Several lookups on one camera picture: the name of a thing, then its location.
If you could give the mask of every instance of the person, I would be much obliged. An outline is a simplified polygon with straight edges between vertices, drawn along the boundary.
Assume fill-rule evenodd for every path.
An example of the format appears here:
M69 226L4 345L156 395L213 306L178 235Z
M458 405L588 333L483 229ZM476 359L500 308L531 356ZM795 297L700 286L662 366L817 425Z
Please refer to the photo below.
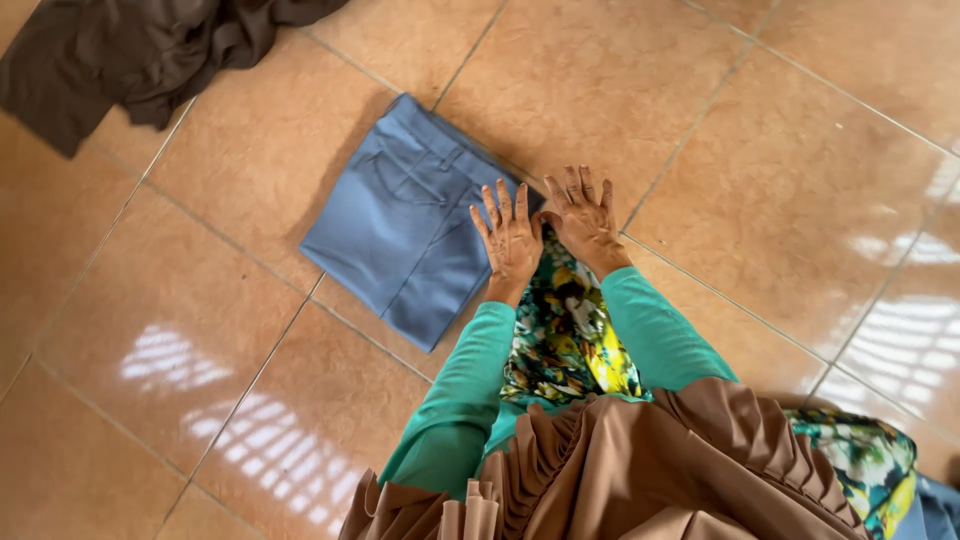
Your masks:
M757 397L634 267L611 181L564 172L553 210L470 209L484 303L341 538L890 538L913 442Z

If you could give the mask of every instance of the folded pants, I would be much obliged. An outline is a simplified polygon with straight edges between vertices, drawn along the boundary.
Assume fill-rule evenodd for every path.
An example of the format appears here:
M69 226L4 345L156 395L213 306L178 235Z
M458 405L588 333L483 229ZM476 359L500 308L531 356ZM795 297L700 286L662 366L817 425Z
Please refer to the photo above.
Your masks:
M490 275L469 207L482 208L481 186L498 178L516 199L514 175L403 94L350 158L300 251L430 352ZM533 213L543 198L529 197Z

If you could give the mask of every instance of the orange floor tile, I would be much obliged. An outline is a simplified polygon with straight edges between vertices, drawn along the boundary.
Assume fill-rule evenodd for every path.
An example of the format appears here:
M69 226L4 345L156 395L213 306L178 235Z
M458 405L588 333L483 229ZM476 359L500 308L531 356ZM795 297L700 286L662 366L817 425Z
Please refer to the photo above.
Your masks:
M0 114L0 537L336 537L478 305L426 355L297 251L399 91L534 186L611 177L745 383L960 480L957 6L352 0L162 133L66 161Z

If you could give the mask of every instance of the teal long-sleeve shirt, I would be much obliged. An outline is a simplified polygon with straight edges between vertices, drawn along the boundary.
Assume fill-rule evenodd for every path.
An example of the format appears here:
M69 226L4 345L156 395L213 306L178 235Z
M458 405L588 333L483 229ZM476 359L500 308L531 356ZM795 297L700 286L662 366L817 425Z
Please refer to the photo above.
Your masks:
M601 283L611 323L648 388L679 391L701 377L739 381L727 362L634 267ZM546 400L501 402L503 368L514 340L516 311L485 302L464 328L456 348L423 403L410 417L379 481L448 491L462 501L492 450L516 436L516 417L530 403L556 411ZM616 394L635 401L636 398Z

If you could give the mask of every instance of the dark brown garment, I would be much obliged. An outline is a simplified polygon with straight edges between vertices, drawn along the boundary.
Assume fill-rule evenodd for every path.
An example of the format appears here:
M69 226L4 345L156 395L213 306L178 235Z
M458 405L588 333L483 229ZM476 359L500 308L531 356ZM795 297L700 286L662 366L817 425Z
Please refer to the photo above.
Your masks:
M704 378L653 402L531 405L466 504L363 477L341 540L864 540L827 458L773 400Z
M166 128L224 68L256 65L280 25L347 0L43 0L0 60L0 107L72 158L113 104Z

